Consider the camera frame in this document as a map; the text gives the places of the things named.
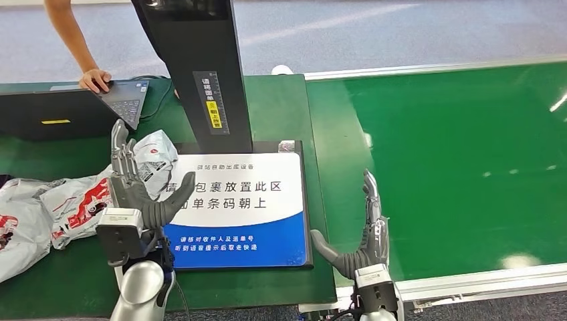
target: person's arm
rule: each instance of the person's arm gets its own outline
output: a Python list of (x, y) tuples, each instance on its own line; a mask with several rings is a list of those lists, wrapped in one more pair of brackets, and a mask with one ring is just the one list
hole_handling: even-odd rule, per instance
[(89, 88), (94, 92), (99, 92), (95, 82), (105, 91), (111, 75), (104, 70), (100, 70), (96, 65), (85, 41), (83, 33), (75, 20), (71, 8), (71, 0), (44, 0), (45, 10), (51, 19), (55, 30), (73, 55), (83, 71), (83, 76), (79, 85)]

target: laptop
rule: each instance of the laptop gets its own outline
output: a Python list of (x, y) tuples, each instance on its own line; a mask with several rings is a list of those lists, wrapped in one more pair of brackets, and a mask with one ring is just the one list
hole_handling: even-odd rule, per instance
[(110, 85), (110, 91), (101, 94), (76, 85), (0, 94), (0, 132), (24, 140), (108, 136), (119, 118), (136, 130), (149, 80), (116, 80)]

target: gray floor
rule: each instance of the gray floor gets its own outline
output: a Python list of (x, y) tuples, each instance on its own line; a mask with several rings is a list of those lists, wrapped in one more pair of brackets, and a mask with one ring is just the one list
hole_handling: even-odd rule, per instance
[[(130, 4), (75, 11), (115, 78), (166, 74)], [(565, 12), (567, 0), (235, 0), (245, 74), (567, 54)], [(79, 76), (41, 7), (0, 7), (0, 41), (0, 82)]]

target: laptop keyboard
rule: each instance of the laptop keyboard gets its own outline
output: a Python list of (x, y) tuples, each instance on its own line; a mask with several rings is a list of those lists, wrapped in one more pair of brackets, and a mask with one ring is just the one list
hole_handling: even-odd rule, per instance
[(124, 100), (121, 102), (112, 102), (109, 105), (125, 122), (136, 124), (136, 116), (140, 108), (140, 100)]

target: person's hand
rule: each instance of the person's hand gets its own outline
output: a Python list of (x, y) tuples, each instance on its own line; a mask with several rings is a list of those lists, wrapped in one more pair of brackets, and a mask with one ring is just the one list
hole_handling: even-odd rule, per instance
[(83, 74), (83, 76), (79, 80), (79, 86), (81, 88), (90, 89), (98, 94), (100, 93), (100, 89), (98, 89), (96, 85), (98, 84), (98, 86), (101, 87), (102, 90), (108, 92), (110, 89), (108, 88), (108, 85), (106, 85), (106, 83), (110, 81), (110, 78), (112, 78), (112, 76), (104, 70), (91, 69)]

